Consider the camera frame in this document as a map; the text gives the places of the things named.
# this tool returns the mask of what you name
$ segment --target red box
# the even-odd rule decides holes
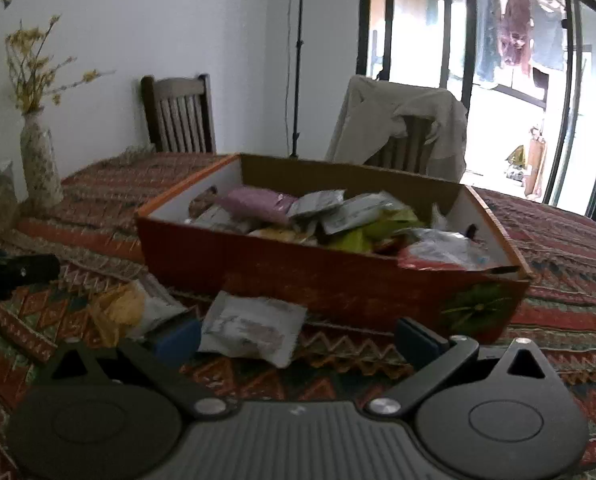
[[[423,221],[430,219],[432,204],[437,203],[451,229],[465,232],[470,224],[476,225],[478,238],[499,268],[493,272],[401,269],[394,258],[214,232],[184,223],[189,203],[200,193],[212,187],[224,193],[241,184],[294,196],[345,189],[350,198],[385,190],[412,206]],[[146,203],[137,213],[137,226],[149,270],[165,285],[198,294],[226,290],[239,296],[278,298],[302,304],[334,323],[382,332],[391,332],[399,317],[410,316],[443,335],[471,331],[480,342],[491,343],[530,283],[530,270],[520,252],[471,187],[401,171],[232,155]],[[456,321],[456,308],[470,317]]]

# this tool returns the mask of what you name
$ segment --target speckled white vase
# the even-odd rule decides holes
[[[62,185],[56,167],[52,134],[43,112],[25,114],[20,135],[20,154],[25,170],[29,201],[34,211],[46,211],[62,200]]]

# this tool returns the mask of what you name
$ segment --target beige jacket on chair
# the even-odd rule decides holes
[[[331,162],[364,164],[391,137],[407,136],[405,117],[433,120],[425,138],[425,174],[460,182],[465,170],[467,110],[446,89],[423,88],[355,75],[327,152]]]

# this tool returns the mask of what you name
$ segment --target wooden chair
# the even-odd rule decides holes
[[[215,153],[209,74],[140,82],[150,142],[159,152]]]
[[[427,118],[405,117],[407,137],[391,137],[365,165],[425,174],[433,147],[433,144],[425,146],[425,137],[432,123]]]

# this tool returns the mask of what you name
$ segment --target green snack package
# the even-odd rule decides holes
[[[367,254],[373,250],[372,244],[364,237],[362,229],[354,229],[336,237],[329,245],[330,249],[347,251],[348,253]]]
[[[380,218],[363,227],[364,235],[371,240],[385,240],[393,233],[408,227],[420,227],[421,222],[414,210],[406,205],[399,211],[382,211]]]

